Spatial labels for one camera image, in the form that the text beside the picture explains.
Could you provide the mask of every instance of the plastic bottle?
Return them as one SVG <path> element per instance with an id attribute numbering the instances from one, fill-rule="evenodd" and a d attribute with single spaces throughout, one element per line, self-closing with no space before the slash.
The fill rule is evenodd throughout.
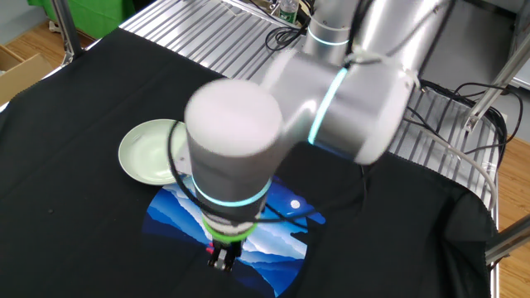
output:
<path id="1" fill-rule="evenodd" d="M 280 0 L 280 18 L 292 24 L 296 21 L 299 0 Z"/>

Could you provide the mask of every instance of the metal rack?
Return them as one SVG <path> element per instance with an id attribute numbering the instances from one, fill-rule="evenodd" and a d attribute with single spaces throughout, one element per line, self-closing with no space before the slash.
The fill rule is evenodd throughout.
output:
<path id="1" fill-rule="evenodd" d="M 51 0 L 65 40 L 65 64 L 82 55 L 75 36 L 74 23 L 66 0 Z M 158 0 L 124 22 L 120 28 L 173 50 L 204 67 L 229 78 L 249 79 L 261 83 L 272 59 L 277 55 L 264 45 L 266 35 L 279 26 L 292 26 L 280 19 L 265 16 L 253 6 L 237 0 Z M 305 37 L 292 43 L 295 50 L 303 47 Z M 512 56 L 495 84 L 506 85 L 530 56 L 530 37 Z M 475 108 L 451 102 L 448 113 L 441 111 L 449 101 L 434 91 L 418 90 L 409 106 L 417 110 L 432 126 L 442 122 L 440 135 L 462 151 L 497 144 L 494 125 L 482 118 L 499 95 L 490 90 Z M 491 198 L 484 178 L 470 164 L 452 156 L 436 145 L 410 123 L 402 123 L 390 152 L 436 171 L 476 193 L 484 202 Z M 497 183 L 498 151 L 476 152 L 473 159 L 495 178 Z M 497 222 L 499 211 L 492 216 Z M 495 262 L 530 240 L 530 216 L 492 239 L 486 253 L 488 262 Z M 491 275 L 492 295 L 499 297 L 499 268 Z"/>

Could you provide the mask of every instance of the metal frame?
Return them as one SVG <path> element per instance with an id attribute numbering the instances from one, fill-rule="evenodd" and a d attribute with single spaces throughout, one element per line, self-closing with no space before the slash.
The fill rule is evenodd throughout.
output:
<path id="1" fill-rule="evenodd" d="M 84 50 L 77 36 L 77 30 L 75 29 L 72 14 L 70 13 L 68 0 L 51 0 L 51 6 L 57 17 L 60 34 L 63 37 L 65 45 L 65 58 L 63 59 L 62 65 L 67 65 L 83 55 Z"/>
<path id="2" fill-rule="evenodd" d="M 508 59 L 508 62 L 506 62 L 506 65 L 497 75 L 497 78 L 495 78 L 492 84 L 499 87 L 508 86 L 515 75 L 522 69 L 524 64 L 527 63 L 528 59 L 530 59 L 530 35 L 524 39 L 521 46 Z M 484 116 L 486 111 L 488 111 L 488 108 L 494 104 L 495 100 L 497 100 L 502 92 L 502 90 L 492 88 L 486 91 L 484 96 L 466 115 L 464 122 L 465 130 L 471 132 L 475 128 L 479 119 Z"/>
<path id="3" fill-rule="evenodd" d="M 528 241 L 530 241 L 530 214 L 507 227 L 488 243 L 486 262 L 490 264 L 507 257 Z"/>

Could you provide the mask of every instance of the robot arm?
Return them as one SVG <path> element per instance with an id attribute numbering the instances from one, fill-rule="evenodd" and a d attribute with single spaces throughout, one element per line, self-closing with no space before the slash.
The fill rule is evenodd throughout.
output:
<path id="1" fill-rule="evenodd" d="M 449 3 L 444 0 L 373 1 L 359 29 L 358 47 L 386 55 L 407 34 L 413 36 L 391 53 L 396 63 L 346 69 L 340 66 L 345 44 L 338 39 L 348 32 L 338 29 L 350 23 L 356 5 L 349 0 L 318 3 L 323 8 L 316 8 L 309 26 L 306 53 L 281 53 L 261 86 L 233 79 L 209 83 L 186 107 L 196 197 L 227 215 L 203 210 L 205 226 L 216 240 L 214 258 L 226 259 L 228 252 L 228 269 L 240 253 L 234 247 L 240 250 L 241 241 L 255 228 L 253 222 L 229 216 L 259 218 L 271 177 L 298 142 L 359 164 L 370 164 L 383 154 L 414 90 L 410 74 L 422 67 L 451 7 L 442 6 Z M 433 16 L 423 20 L 433 9 Z M 223 269 L 221 263 L 214 260 L 210 265 Z"/>

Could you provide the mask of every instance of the cardboard box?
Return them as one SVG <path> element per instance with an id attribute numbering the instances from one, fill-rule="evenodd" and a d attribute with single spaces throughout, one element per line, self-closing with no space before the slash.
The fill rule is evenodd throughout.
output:
<path id="1" fill-rule="evenodd" d="M 41 54 L 24 60 L 5 46 L 0 46 L 0 70 L 7 71 L 5 74 L 0 74 L 0 106 L 2 106 L 53 69 Z"/>

